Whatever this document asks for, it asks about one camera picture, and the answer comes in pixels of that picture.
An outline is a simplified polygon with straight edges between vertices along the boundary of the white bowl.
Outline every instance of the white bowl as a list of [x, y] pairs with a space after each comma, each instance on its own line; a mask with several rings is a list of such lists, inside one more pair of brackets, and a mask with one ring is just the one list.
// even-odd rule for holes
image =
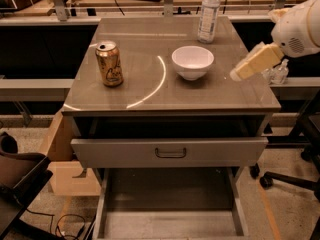
[[186, 80], [196, 80], [211, 68], [214, 56], [200, 46], [183, 46], [172, 53], [174, 70]]

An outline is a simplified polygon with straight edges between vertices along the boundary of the clear bottle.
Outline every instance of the clear bottle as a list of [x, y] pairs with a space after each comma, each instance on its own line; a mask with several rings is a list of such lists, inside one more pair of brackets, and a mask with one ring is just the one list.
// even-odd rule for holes
[[198, 40], [201, 43], [212, 43], [217, 25], [220, 0], [203, 0], [198, 29]]
[[289, 73], [288, 70], [288, 59], [284, 59], [281, 65], [273, 68], [271, 70], [271, 83], [273, 84], [283, 84]]

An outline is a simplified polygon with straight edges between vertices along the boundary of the concrete floor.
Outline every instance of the concrete floor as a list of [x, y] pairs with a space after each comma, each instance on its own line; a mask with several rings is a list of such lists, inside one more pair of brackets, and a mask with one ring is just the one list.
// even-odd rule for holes
[[[16, 138], [20, 152], [35, 151], [50, 125], [51, 117], [34, 117], [28, 127], [24, 127], [20, 117], [2, 118], [1, 131]], [[275, 135], [286, 135], [292, 126], [292, 118], [274, 120]], [[265, 171], [273, 171], [317, 181], [319, 174], [313, 164], [300, 158], [301, 149], [266, 149], [259, 159], [260, 176]], [[274, 186], [264, 190], [259, 179], [252, 179], [249, 168], [245, 168], [237, 182], [251, 239], [309, 239], [320, 216], [319, 201], [312, 191], [274, 181]], [[66, 214], [82, 216], [86, 227], [94, 218], [98, 197], [55, 196], [47, 184], [29, 209], [35, 212], [54, 214], [52, 229], [54, 233], [58, 220]], [[25, 212], [21, 217], [27, 223], [49, 231], [50, 217]], [[61, 231], [76, 235], [82, 227], [82, 219], [77, 216], [63, 217], [59, 222]], [[27, 240], [13, 231], [6, 240]]]

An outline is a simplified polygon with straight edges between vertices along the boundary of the drawer front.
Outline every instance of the drawer front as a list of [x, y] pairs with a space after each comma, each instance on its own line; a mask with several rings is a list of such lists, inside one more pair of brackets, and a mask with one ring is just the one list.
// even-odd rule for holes
[[73, 139], [86, 168], [252, 166], [267, 139]]

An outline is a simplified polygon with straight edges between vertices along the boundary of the can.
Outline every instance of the can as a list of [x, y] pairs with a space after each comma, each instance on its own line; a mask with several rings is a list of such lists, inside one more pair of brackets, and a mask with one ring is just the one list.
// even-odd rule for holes
[[113, 41], [102, 41], [96, 47], [96, 57], [102, 82], [108, 87], [122, 84], [123, 76], [120, 64], [120, 51]]

